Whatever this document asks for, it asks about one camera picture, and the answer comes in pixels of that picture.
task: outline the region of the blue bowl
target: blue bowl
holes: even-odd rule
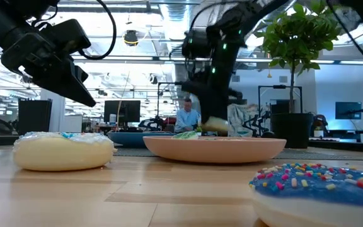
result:
[[[174,133],[158,132],[109,132],[107,136],[113,142],[122,144],[122,148],[146,148],[144,136],[174,136]]]

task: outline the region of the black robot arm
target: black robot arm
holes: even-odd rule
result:
[[[192,29],[187,34],[182,46],[182,54],[186,59],[212,59],[211,65],[205,67],[204,72],[199,72],[199,79],[186,81],[181,87],[182,90],[198,97],[203,129],[228,130],[228,96],[232,95],[229,82],[239,48],[246,46],[244,37],[264,16],[287,1],[242,1],[227,10],[222,18],[214,25],[208,26],[205,32]],[[363,0],[334,1],[354,8],[363,19]]]
[[[32,76],[32,82],[74,101],[93,107],[95,101],[83,85],[88,75],[70,54],[88,48],[89,42],[76,20],[67,20],[44,28],[31,26],[30,18],[40,20],[59,0],[0,0],[0,47],[2,64],[22,74],[20,66]]]

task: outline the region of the blue icing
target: blue icing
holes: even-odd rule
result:
[[[285,173],[285,169],[290,169],[289,173]],[[350,170],[348,168],[344,168],[346,173],[340,173],[339,168],[333,168],[334,173],[332,173],[332,179],[322,180],[321,177],[315,175],[308,176],[299,176],[296,175],[296,172],[304,173],[301,170],[297,170],[294,167],[290,167],[287,165],[282,169],[279,169],[277,172],[272,172],[273,177],[258,179],[255,177],[251,184],[255,186],[256,192],[273,196],[278,198],[300,198],[300,199],[314,199],[317,201],[323,202],[334,202],[339,204],[348,204],[348,205],[356,205],[363,206],[363,189],[354,185],[352,183],[345,182],[344,180],[347,178],[346,175],[351,174],[352,180],[358,180],[363,177],[363,172],[358,170]],[[319,172],[324,174],[328,171],[326,168],[311,168],[314,172]],[[282,180],[281,176],[287,174],[289,176],[288,180]],[[297,187],[292,187],[291,180],[292,178],[297,179]],[[303,187],[301,180],[306,180],[309,187]],[[279,190],[277,186],[275,186],[276,182],[280,182],[284,184],[284,189]],[[326,188],[329,184],[335,184],[336,188],[332,190],[328,190]]]
[[[61,132],[61,135],[67,139],[75,136],[73,133],[65,133],[65,132]]]

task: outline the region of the wooden table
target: wooden table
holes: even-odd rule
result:
[[[19,169],[6,147],[0,149],[0,227],[265,226],[251,206],[248,182],[259,168],[285,162],[297,160],[197,165],[116,157],[102,169],[45,173]],[[319,162],[363,169],[363,161]]]

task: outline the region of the man in blue shirt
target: man in blue shirt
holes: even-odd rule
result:
[[[188,132],[194,130],[194,125],[199,123],[201,116],[198,111],[192,109],[192,100],[184,100],[184,109],[177,111],[175,132]]]

